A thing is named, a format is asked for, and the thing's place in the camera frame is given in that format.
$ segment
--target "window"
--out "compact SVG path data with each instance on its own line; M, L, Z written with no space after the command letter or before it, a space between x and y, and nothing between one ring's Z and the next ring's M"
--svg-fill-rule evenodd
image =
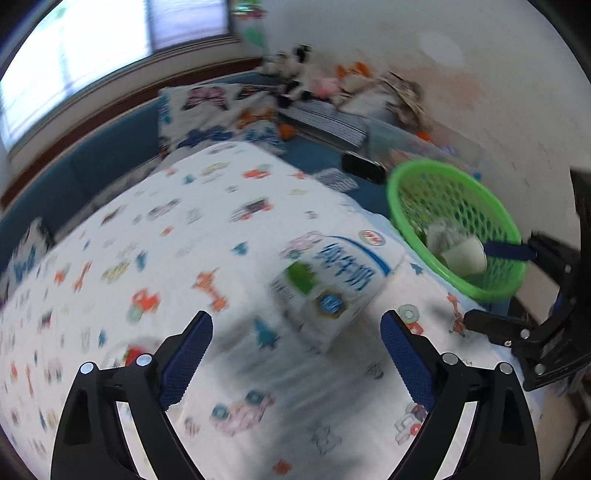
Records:
M59 103L105 75L228 29L226 0L62 0L0 80L2 142L9 150Z

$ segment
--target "paper cup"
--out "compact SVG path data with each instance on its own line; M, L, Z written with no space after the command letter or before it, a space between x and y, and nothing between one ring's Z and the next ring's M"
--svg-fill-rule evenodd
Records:
M440 254L441 258L458 277L467 277L486 270L484 247L477 237L471 236Z

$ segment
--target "white patch on wall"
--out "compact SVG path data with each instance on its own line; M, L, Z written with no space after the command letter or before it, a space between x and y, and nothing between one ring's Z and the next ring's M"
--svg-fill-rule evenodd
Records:
M419 47L429 57L446 67L466 65L462 49L451 38L437 32L427 32L420 36Z

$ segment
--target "green basket rim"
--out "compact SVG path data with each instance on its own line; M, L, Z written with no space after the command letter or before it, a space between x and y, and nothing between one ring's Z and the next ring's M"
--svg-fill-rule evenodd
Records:
M513 218L511 218L511 215L501 201L489 189L462 170L427 158L405 163L395 168L390 175L386 193L390 206L390 213L392 215L391 222L394 227L400 231L402 237L408 242L415 253L431 268L431 270L471 299L476 301L497 301L506 300L513 296L524 281L525 262L519 262L520 265L514 270L503 287L493 290L484 289L474 286L452 273L427 249L423 242L421 242L420 238L414 232L414 228L407 220L406 215L404 215L402 203L400 202L400 196L398 194L400 184L405 176L409 173L416 173L418 171L421 173L439 172L446 176L454 177L462 183L470 184L470 186L478 191L488 206L503 221L507 229L508 240L510 242L521 242L522 240L519 229L513 221Z

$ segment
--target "white plastic wrapper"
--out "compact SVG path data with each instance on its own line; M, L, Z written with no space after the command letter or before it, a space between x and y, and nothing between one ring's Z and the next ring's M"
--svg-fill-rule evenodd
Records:
M271 288L303 340L325 353L383 288L403 253L398 242L372 230L360 230L357 238L327 235L303 251Z

